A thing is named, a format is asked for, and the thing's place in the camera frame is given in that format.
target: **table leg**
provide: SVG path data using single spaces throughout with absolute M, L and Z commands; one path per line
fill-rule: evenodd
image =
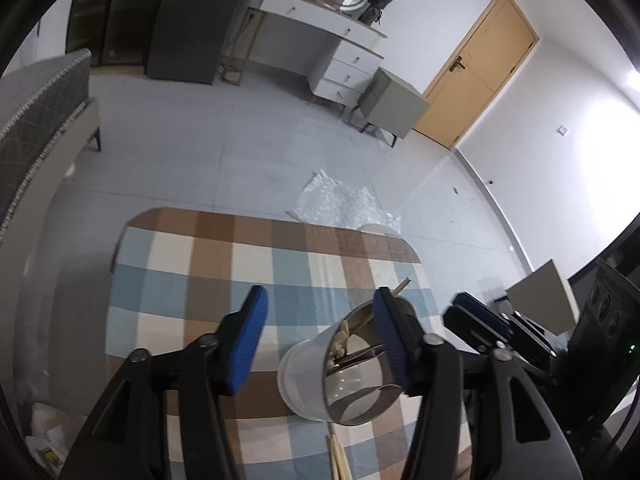
M 245 12 L 245 18 L 247 18 L 251 12 L 262 12 L 262 15 L 260 16 L 260 21 L 258 21 L 258 25 L 256 25 L 256 27 L 254 29 L 254 33 L 253 33 L 253 35 L 251 37 L 251 42 L 249 43 L 249 47 L 248 47 L 246 53 L 244 54 L 244 57 L 240 61 L 241 67 L 239 69 L 237 69 L 237 68 L 233 68 L 233 67 L 230 67 L 230 66 L 223 66 L 223 70 L 220 73 L 220 79 L 222 81 L 224 81 L 225 83 L 229 83 L 231 85 L 234 85 L 234 86 L 240 86 L 240 83 L 242 82 L 242 76 L 244 76 L 244 70 L 246 69 L 246 62 L 249 59 L 249 56 L 251 55 L 252 50 L 254 49 L 255 40 L 257 39 L 258 33 L 260 33 L 260 29 L 262 28 L 262 24 L 264 23 L 264 19 L 267 16 L 266 12 L 263 12 L 263 11 L 260 11 L 260 10 L 257 10 L 257 9 L 248 8 L 246 10 L 246 12 Z M 238 35 L 236 36 L 236 39 L 234 40 L 234 44 L 231 47 L 231 54 L 230 54 L 230 58 L 231 58 L 230 62 L 231 63 L 234 62 L 234 52 L 236 50 L 236 45 L 238 44 L 238 39 L 240 38 L 241 35 L 242 35 L 242 24 L 241 24 L 241 30 L 238 33 Z M 229 79 L 227 77 L 227 75 L 229 73 L 237 73 L 238 74 L 238 80 L 236 81 L 236 80 L 233 80 L 233 79 Z
M 98 151 L 101 152 L 102 151 L 102 139 L 100 138 L 100 128 L 99 127 L 94 133 L 94 139 L 95 139 L 95 143 L 98 145 Z

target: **screw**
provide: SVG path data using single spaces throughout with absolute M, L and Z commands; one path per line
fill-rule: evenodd
M 434 333 L 425 334 L 422 340 L 430 346 L 438 346 L 444 343 L 444 339 L 441 338 L 438 334 Z
M 215 334 L 203 334 L 198 338 L 198 344 L 203 348 L 218 344 L 218 337 Z
M 139 363 L 142 361 L 146 361 L 150 356 L 151 354 L 148 352 L 148 350 L 144 348 L 136 348 L 129 355 L 129 361 L 131 361 L 132 363 Z
M 511 361 L 511 352 L 503 348 L 496 348 L 493 354 L 498 361 Z

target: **bubble wrap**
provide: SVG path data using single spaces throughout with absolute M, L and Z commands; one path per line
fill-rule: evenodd
M 313 173 L 295 208 L 286 213 L 308 224 L 347 229 L 379 224 L 400 233 L 400 217 L 380 209 L 366 187 L 347 186 L 323 170 Z

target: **drawer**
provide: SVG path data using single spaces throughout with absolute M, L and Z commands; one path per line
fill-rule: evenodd
M 362 45 L 364 48 L 374 48 L 376 46 L 380 36 L 375 31 L 361 25 L 358 21 L 350 20 L 349 18 L 345 18 L 345 20 L 347 21 L 346 28 L 343 28 L 342 32 L 336 32 L 338 36 Z
M 369 83 L 371 83 L 371 80 L 373 79 L 372 75 L 338 61 L 337 59 L 332 59 L 324 72 L 323 77 L 325 79 L 335 81 L 336 83 L 340 83 L 341 85 L 348 86 L 349 88 L 353 88 L 360 93 L 367 89 L 367 86 L 369 86 Z
M 334 59 L 374 75 L 382 62 L 382 58 L 367 52 L 349 41 L 341 41 L 334 52 Z
M 358 21 L 304 0 L 263 0 L 260 10 L 322 28 L 366 48 L 373 47 L 380 38 L 374 30 Z
M 328 79 L 321 79 L 311 91 L 318 97 L 323 97 L 329 99 L 329 101 L 347 105 L 348 107 L 354 107 L 358 104 L 358 99 L 361 95 L 361 92 L 353 88 L 340 85 Z

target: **wooden chopstick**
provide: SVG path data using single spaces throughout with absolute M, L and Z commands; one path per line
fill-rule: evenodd
M 326 446 L 329 449 L 329 460 L 331 462 L 331 478 L 332 480 L 340 480 L 340 473 L 338 473 L 338 463 L 335 461 L 334 453 L 334 440 L 331 436 L 326 436 Z
M 400 285 L 396 286 L 396 288 L 394 290 L 391 291 L 391 295 L 392 296 L 397 296 L 398 294 L 400 294 L 402 292 L 402 290 L 409 285 L 409 283 L 411 283 L 411 278 L 409 278 L 408 276 L 402 280 L 402 282 L 400 282 Z
M 334 463 L 337 469 L 337 477 L 333 476 L 334 480 L 353 480 L 347 454 L 344 452 L 344 447 L 335 433 L 335 426 L 332 422 L 329 422 L 329 434 L 330 436 L 327 436 L 327 446 L 329 447 L 332 475 L 334 475 Z
M 400 284 L 398 286 L 396 286 L 396 288 L 394 290 L 391 291 L 391 295 L 393 297 L 397 296 L 398 294 L 400 294 L 402 292 L 402 290 L 409 285 L 409 283 L 411 283 L 411 278 L 409 278 L 408 276 L 402 280 L 402 282 L 400 282 Z M 373 319 L 373 309 L 371 309 L 370 314 L 368 314 L 366 317 L 364 317 L 363 319 L 360 320 L 360 322 L 354 326 L 351 329 L 351 333 L 356 333 L 359 329 L 361 329 L 363 326 L 365 326 L 369 321 L 371 321 Z

